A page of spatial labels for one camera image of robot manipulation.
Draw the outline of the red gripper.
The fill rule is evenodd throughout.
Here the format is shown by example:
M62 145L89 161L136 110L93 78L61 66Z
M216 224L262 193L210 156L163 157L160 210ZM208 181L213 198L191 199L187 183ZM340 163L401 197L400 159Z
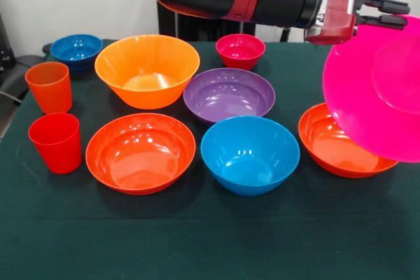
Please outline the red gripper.
M356 25L368 25L403 30L408 21L402 16L360 16L356 11L363 5L388 14L409 14L408 3L393 0L322 0L313 25L304 32L304 40L314 45L341 44L353 36Z

